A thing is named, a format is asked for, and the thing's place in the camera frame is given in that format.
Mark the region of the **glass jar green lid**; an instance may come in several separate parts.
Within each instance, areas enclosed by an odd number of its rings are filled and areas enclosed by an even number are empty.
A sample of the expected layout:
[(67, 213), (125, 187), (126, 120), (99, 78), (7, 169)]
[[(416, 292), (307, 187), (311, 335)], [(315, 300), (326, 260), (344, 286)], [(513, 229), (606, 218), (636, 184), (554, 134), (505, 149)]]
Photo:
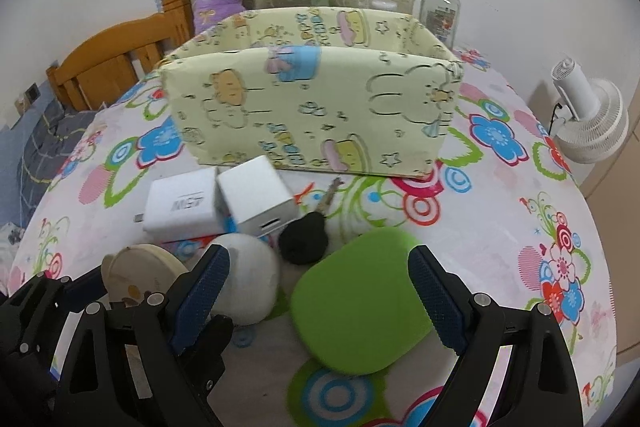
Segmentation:
[(413, 0), (416, 18), (447, 48), (454, 47), (461, 0)]

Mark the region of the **white floor fan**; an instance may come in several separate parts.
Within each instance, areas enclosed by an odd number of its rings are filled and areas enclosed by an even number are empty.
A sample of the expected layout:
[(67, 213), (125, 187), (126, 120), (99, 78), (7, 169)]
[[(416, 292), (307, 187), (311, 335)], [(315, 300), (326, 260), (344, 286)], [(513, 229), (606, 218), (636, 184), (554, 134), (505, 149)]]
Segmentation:
[(620, 89), (610, 80), (588, 79), (571, 57), (552, 68), (551, 79), (560, 106), (549, 133), (564, 156), (582, 165), (612, 157), (626, 141), (629, 127)]

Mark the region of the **white cube charger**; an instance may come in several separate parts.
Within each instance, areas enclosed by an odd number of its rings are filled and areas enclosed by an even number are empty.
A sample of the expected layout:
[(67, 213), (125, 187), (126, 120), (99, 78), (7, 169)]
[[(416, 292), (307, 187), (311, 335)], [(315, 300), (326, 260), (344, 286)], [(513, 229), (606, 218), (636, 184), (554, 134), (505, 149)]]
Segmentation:
[(266, 156), (219, 173), (217, 183), (239, 233), (262, 237), (298, 218), (293, 193)]

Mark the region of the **cotton swab container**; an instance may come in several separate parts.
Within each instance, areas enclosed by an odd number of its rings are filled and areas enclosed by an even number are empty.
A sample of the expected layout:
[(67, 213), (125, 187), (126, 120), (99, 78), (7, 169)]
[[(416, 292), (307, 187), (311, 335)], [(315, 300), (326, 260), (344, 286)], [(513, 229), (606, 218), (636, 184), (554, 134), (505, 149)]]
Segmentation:
[(396, 12), (398, 9), (397, 3), (393, 0), (371, 0), (370, 5), (372, 9), (387, 12)]

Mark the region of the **yellow cartoon storage box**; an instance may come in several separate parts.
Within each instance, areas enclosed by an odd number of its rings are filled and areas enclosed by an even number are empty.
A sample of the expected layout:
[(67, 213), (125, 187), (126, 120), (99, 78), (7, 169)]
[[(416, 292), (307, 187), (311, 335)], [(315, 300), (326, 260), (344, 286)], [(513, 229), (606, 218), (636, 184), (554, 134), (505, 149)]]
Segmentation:
[(464, 68), (416, 18), (299, 6), (232, 15), (157, 65), (203, 165), (423, 178)]

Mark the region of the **cream round container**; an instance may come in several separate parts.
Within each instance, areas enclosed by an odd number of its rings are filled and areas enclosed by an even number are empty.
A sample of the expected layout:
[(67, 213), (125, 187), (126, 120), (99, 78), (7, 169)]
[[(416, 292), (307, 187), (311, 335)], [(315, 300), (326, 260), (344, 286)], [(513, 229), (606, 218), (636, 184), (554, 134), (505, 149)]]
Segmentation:
[(188, 272), (169, 251), (152, 244), (132, 245), (107, 255), (100, 270), (108, 301), (126, 307), (140, 305), (154, 293), (166, 294), (178, 277)]

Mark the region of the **black key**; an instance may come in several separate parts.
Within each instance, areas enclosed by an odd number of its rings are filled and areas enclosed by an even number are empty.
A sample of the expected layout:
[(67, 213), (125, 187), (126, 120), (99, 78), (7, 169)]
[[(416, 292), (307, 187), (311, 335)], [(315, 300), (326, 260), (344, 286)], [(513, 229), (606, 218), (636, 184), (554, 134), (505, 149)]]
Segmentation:
[(314, 265), (322, 259), (329, 247), (326, 212), (341, 185), (342, 180), (335, 178), (314, 210), (284, 228), (278, 238), (278, 247), (286, 262), (291, 265)]

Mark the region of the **wooden chair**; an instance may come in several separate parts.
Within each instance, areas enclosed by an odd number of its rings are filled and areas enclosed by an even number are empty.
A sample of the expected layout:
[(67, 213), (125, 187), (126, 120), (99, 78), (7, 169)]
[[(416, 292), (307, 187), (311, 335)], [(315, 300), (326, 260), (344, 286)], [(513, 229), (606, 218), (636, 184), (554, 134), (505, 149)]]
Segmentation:
[(134, 61), (149, 74), (167, 50), (193, 36), (191, 0), (160, 0), (160, 12), (100, 31), (46, 74), (63, 106), (77, 112), (97, 110), (115, 103), (138, 82)]

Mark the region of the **white round ball object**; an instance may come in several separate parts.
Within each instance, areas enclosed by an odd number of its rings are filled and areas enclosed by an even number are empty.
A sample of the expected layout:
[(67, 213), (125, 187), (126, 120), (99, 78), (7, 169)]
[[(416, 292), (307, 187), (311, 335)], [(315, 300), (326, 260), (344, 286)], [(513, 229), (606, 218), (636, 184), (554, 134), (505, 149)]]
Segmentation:
[(229, 275), (210, 315), (224, 315), (236, 326), (265, 320), (277, 301), (280, 262), (271, 247), (257, 237), (231, 233), (216, 237), (213, 244), (227, 249)]

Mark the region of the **white 45W charger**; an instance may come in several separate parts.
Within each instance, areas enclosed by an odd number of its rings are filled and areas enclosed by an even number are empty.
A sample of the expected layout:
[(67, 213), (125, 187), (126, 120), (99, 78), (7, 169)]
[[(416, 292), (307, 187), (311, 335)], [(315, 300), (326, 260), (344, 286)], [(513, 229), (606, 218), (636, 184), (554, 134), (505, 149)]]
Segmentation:
[(160, 243), (219, 235), (224, 231), (217, 168), (193, 170), (152, 182), (134, 222)]

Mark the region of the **plaid grey blanket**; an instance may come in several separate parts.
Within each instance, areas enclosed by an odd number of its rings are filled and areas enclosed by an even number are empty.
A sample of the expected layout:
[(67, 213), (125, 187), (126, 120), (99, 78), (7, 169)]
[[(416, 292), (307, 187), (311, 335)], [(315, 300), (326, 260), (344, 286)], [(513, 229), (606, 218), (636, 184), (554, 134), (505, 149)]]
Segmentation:
[(95, 113), (60, 102), (36, 103), (14, 128), (1, 130), (1, 223), (26, 228)]

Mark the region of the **green rounded case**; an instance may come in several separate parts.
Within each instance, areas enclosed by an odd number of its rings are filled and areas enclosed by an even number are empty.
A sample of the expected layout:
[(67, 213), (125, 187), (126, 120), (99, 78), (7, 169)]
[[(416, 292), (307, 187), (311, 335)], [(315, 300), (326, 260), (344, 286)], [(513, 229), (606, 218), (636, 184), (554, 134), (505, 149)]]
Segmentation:
[(408, 257), (419, 241), (398, 228), (358, 236), (298, 280), (290, 298), (296, 333), (336, 373), (386, 369), (432, 330)]

